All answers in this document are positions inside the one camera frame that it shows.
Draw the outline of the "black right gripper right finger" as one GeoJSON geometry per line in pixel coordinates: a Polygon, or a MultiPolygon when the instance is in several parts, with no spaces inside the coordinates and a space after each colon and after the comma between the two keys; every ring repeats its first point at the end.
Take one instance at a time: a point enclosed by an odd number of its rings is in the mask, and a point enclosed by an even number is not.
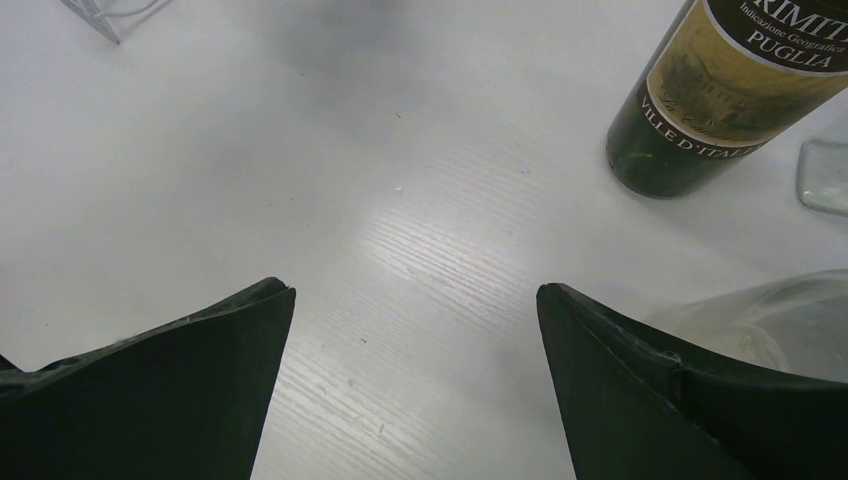
{"type": "Polygon", "coordinates": [[[539,328],[579,479],[843,479],[847,387],[712,352],[560,283],[539,328]]]}

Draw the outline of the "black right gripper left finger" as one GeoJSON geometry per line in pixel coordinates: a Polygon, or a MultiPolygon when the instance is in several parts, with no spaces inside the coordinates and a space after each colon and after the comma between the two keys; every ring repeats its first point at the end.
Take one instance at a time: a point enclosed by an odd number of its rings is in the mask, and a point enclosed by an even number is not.
{"type": "Polygon", "coordinates": [[[295,309],[269,277],[35,371],[1,363],[5,479],[247,479],[295,309]]]}

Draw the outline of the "clear bottle with brown cap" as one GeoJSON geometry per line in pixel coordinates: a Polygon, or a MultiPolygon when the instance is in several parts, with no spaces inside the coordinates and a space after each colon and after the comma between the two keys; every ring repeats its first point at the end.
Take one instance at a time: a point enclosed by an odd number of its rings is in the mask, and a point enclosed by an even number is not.
{"type": "Polygon", "coordinates": [[[727,357],[847,381],[847,271],[794,276],[676,306],[644,320],[727,357]]]}

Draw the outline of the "brown bottle with tan label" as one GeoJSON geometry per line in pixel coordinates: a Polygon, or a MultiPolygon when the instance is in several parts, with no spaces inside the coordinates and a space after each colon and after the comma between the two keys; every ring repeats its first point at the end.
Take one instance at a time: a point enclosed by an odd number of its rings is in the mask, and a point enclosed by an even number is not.
{"type": "Polygon", "coordinates": [[[608,163],[638,194],[685,196],[846,86],[845,2],[689,1],[613,120],[608,163]]]}

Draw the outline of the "white wire wine rack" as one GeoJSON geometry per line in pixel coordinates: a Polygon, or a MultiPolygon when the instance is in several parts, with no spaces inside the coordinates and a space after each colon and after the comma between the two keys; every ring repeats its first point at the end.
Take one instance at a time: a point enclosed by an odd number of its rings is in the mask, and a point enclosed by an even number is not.
{"type": "Polygon", "coordinates": [[[60,4],[109,43],[118,46],[172,1],[60,0],[60,4]]]}

